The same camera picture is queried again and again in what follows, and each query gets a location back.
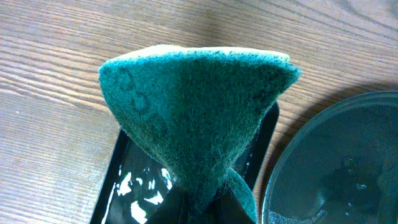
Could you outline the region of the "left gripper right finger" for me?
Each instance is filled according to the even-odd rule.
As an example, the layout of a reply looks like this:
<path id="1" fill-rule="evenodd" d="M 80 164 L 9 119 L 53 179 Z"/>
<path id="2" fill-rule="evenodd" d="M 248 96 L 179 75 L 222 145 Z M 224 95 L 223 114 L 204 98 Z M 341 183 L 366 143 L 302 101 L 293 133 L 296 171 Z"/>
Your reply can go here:
<path id="1" fill-rule="evenodd" d="M 254 224 L 230 188 L 214 200 L 214 219 L 216 224 Z"/>

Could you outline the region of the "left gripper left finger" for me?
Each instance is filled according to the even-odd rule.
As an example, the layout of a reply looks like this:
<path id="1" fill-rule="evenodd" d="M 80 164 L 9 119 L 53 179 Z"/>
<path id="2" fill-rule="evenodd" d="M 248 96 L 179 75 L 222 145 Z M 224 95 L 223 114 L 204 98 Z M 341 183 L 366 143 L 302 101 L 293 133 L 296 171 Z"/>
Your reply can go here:
<path id="1" fill-rule="evenodd" d="M 174 185 L 146 224 L 186 224 L 188 210 L 188 194 Z"/>

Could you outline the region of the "green scouring sponge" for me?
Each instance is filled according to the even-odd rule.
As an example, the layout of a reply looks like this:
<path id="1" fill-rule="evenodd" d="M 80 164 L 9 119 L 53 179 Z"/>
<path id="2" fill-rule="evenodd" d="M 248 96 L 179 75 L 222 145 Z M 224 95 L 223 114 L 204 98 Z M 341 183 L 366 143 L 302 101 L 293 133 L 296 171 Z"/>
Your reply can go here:
<path id="1" fill-rule="evenodd" d="M 155 45 L 107 60 L 99 84 L 121 129 L 186 191 L 188 222 L 213 223 L 208 206 L 300 74 L 279 52 Z"/>

